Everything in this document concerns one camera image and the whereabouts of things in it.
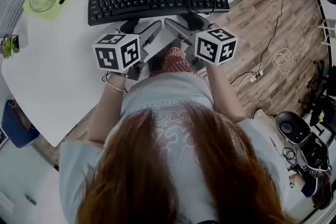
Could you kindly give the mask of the person's left forearm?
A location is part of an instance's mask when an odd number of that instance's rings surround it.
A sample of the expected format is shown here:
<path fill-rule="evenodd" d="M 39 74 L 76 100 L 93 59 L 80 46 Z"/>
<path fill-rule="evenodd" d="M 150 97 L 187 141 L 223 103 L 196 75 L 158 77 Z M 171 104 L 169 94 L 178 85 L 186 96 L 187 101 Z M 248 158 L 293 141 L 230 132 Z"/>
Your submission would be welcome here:
<path fill-rule="evenodd" d="M 102 96 L 90 118 L 84 138 L 89 144 L 102 147 L 110 131 L 120 120 L 126 78 L 111 74 Z"/>

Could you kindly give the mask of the black round bin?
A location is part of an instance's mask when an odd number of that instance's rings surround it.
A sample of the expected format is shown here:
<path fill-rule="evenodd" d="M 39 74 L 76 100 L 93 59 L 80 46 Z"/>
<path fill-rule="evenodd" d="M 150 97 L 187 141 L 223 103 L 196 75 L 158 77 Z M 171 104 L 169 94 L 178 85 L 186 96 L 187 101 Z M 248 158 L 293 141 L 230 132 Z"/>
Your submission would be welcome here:
<path fill-rule="evenodd" d="M 309 125 L 294 112 L 283 111 L 278 113 L 275 122 L 278 131 L 293 145 L 301 143 L 311 133 Z"/>

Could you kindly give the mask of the white table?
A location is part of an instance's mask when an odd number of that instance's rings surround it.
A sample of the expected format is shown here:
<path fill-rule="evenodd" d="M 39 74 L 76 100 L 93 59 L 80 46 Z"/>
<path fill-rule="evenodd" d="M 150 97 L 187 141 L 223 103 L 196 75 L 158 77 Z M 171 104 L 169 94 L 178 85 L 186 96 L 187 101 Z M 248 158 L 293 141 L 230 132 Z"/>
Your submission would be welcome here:
<path fill-rule="evenodd" d="M 53 146 L 98 103 L 104 89 L 92 46 L 120 23 L 89 26 L 87 15 L 88 0 L 69 0 L 53 21 L 24 12 L 14 29 L 20 51 L 2 63 L 13 97 Z"/>

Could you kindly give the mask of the blue chair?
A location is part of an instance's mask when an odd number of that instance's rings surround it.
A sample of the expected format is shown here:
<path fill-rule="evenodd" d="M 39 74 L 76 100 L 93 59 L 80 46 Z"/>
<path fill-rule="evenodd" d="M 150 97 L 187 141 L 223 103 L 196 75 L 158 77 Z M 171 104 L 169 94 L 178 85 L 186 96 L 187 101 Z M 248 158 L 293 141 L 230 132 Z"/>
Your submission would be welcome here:
<path fill-rule="evenodd" d="M 11 108 L 12 100 L 7 100 L 4 106 L 1 126 L 5 134 L 17 148 L 23 148 L 35 141 L 40 132 L 31 125 L 31 128 L 24 130 L 16 120 Z"/>

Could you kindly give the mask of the red checkered skirt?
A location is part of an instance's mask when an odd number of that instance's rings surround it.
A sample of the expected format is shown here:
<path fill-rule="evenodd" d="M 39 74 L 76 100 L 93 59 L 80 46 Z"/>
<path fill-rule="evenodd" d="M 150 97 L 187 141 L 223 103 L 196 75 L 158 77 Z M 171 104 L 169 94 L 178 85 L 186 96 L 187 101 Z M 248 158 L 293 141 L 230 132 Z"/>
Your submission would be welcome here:
<path fill-rule="evenodd" d="M 148 61 L 149 77 L 163 73 L 188 72 L 199 77 L 186 61 L 184 52 L 179 47 L 168 47 Z"/>

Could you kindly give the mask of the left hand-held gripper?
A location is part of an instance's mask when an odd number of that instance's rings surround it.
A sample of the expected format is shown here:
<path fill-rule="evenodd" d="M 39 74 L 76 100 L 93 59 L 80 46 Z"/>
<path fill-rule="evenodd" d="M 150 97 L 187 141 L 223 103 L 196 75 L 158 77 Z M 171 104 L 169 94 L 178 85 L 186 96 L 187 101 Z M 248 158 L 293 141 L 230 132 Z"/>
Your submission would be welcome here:
<path fill-rule="evenodd" d="M 139 19 L 124 23 L 116 34 L 103 34 L 92 45 L 99 69 L 139 80 L 144 60 L 149 55 L 145 47 L 153 42 L 162 29 L 161 20 L 153 22 L 138 34 L 134 29 Z"/>

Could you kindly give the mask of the white power strip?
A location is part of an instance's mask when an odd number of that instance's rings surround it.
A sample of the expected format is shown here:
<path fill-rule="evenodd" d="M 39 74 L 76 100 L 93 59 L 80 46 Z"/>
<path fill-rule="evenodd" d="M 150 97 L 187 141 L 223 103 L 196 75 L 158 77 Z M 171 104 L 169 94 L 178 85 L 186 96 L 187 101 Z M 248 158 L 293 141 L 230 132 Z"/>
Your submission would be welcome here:
<path fill-rule="evenodd" d="M 262 76 L 263 76 L 263 70 L 260 70 L 259 72 L 257 72 L 255 75 L 253 75 L 253 76 L 251 76 L 250 78 L 249 78 L 249 81 L 251 82 L 251 83 L 253 83 L 253 82 L 255 82 L 256 80 L 258 80 L 258 79 L 260 79 Z"/>

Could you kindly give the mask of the person's right forearm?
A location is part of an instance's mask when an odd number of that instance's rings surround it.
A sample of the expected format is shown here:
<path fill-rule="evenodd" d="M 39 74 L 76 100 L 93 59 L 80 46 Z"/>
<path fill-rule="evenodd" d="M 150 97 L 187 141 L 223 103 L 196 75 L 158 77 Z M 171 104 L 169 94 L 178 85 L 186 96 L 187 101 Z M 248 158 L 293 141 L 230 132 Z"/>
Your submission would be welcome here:
<path fill-rule="evenodd" d="M 229 83 L 224 69 L 209 63 L 205 67 L 215 110 L 234 123 L 245 119 L 245 111 L 238 97 L 236 97 L 234 88 Z"/>

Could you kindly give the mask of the small potted green plant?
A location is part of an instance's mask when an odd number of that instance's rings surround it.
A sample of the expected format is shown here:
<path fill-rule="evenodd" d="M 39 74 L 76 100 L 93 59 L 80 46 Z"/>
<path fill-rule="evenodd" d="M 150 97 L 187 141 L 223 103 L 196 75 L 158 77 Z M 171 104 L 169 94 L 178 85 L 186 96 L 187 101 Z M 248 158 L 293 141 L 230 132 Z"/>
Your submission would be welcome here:
<path fill-rule="evenodd" d="M 5 34 L 0 37 L 0 55 L 9 59 L 27 46 L 26 34 Z"/>

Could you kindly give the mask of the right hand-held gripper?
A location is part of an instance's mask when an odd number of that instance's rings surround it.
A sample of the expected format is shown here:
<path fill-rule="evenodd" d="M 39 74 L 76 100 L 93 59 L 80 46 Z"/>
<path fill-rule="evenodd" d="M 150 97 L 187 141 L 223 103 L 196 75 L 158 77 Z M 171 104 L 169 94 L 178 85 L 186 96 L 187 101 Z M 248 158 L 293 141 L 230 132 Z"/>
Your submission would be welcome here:
<path fill-rule="evenodd" d="M 190 59 L 197 58 L 215 66 L 233 59 L 238 37 L 231 31 L 198 14 L 182 14 L 179 19 L 184 25 L 170 18 L 165 18 L 164 24 L 178 40 L 191 45 L 185 51 Z"/>

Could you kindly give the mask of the brown bag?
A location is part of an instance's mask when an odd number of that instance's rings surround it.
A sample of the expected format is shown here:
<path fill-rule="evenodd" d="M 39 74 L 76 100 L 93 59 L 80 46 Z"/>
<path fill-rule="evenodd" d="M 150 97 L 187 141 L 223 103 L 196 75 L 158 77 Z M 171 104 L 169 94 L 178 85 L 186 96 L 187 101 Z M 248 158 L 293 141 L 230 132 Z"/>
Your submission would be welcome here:
<path fill-rule="evenodd" d="M 26 114 L 23 112 L 23 110 L 21 109 L 21 107 L 19 106 L 19 104 L 17 103 L 16 100 L 12 100 L 10 107 L 12 108 L 12 111 L 14 113 L 14 116 L 16 118 L 16 120 L 18 121 L 18 123 L 20 124 L 20 126 L 28 131 L 31 128 L 31 121 L 29 120 L 29 118 L 26 116 Z"/>

